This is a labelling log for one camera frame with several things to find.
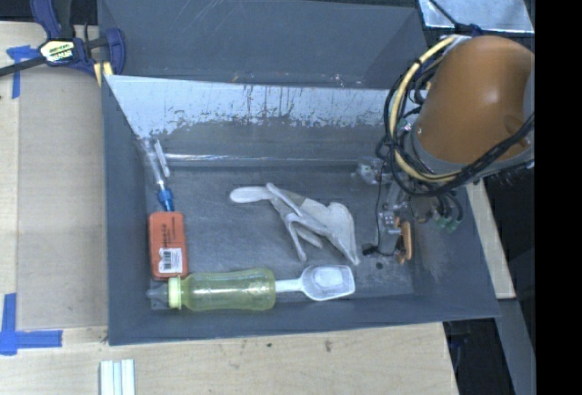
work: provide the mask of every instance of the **yellow cable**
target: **yellow cable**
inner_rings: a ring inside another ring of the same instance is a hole
[[[400,86],[398,87],[398,90],[396,91],[396,95],[394,97],[394,103],[390,109],[390,118],[389,118],[388,129],[390,131],[390,136],[392,138],[394,138],[395,134],[396,134],[397,110],[400,108],[400,103],[401,103],[402,98],[406,92],[406,87],[408,86],[408,82],[412,79],[412,76],[414,76],[414,74],[416,73],[418,68],[420,68],[428,60],[428,58],[430,58],[431,56],[433,56],[434,54],[436,54],[437,52],[439,52],[443,48],[450,45],[456,39],[457,38],[455,36],[450,36],[450,37],[438,42],[437,44],[435,44],[434,46],[429,48],[423,55],[421,55],[418,58],[418,60],[410,68],[408,68],[408,71],[406,72],[406,74],[402,78],[402,81],[400,81]],[[447,182],[447,181],[451,181],[452,179],[454,179],[455,176],[458,174],[458,171],[451,172],[449,174],[444,174],[444,175],[422,174],[422,173],[418,172],[415,168],[408,165],[408,163],[397,152],[395,153],[395,157],[396,157],[396,162],[398,163],[398,165],[409,176],[417,178],[419,180],[429,181],[429,182],[436,182],[436,181]]]

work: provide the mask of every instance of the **wooden table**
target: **wooden table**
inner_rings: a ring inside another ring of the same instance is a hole
[[[12,63],[4,54],[9,46],[36,46],[44,37],[36,24],[0,22],[0,66]],[[55,72],[43,66],[29,73],[42,79]],[[19,105],[30,92],[23,87],[21,97],[13,100],[11,87],[11,76],[0,78],[0,299],[16,291]],[[38,170],[43,170],[42,160]],[[471,187],[469,197],[497,296],[513,298],[483,185]],[[75,279],[63,274],[60,279]],[[106,326],[72,327],[64,330],[62,348],[0,356],[0,394],[98,393],[100,361],[124,359],[135,360],[139,395],[458,393],[440,323],[126,347],[110,347],[106,335]]]

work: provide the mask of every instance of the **blue clamp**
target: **blue clamp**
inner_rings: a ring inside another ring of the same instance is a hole
[[[2,331],[0,332],[0,355],[14,356],[19,349],[62,347],[62,330],[16,330],[16,294],[4,296]]]
[[[90,76],[95,76],[95,60],[91,58],[89,52],[89,46],[95,41],[85,43],[82,39],[75,37],[75,30],[70,23],[72,2],[73,0],[30,0],[30,9],[33,17],[45,30],[47,42],[62,39],[66,42],[73,42],[75,45],[72,56],[65,60],[47,61],[46,64],[49,66],[66,66],[87,73]],[[106,43],[99,43],[99,45],[109,47],[109,62],[114,72],[118,75],[123,71],[125,64],[123,34],[121,30],[111,28],[105,31],[105,39]]]
[[[38,50],[32,48],[31,46],[19,46],[10,47],[6,49],[6,53],[12,58],[15,63],[21,60],[28,60],[30,58],[37,58],[40,56]],[[14,78],[12,80],[12,98],[16,99],[20,96],[20,72],[15,72]]]

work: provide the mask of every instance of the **white label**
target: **white label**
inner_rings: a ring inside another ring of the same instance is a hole
[[[157,268],[160,274],[182,273],[182,249],[160,248],[160,263]]]

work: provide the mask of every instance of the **blue tape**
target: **blue tape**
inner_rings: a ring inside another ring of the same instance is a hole
[[[62,330],[16,330],[16,294],[4,296],[2,331],[0,331],[0,355],[14,356],[19,349],[62,347]]]
[[[31,46],[10,47],[6,49],[6,53],[12,58],[15,63],[21,60],[28,60],[30,58],[37,58],[40,53]],[[12,98],[16,99],[20,96],[20,72],[17,71],[12,80]]]

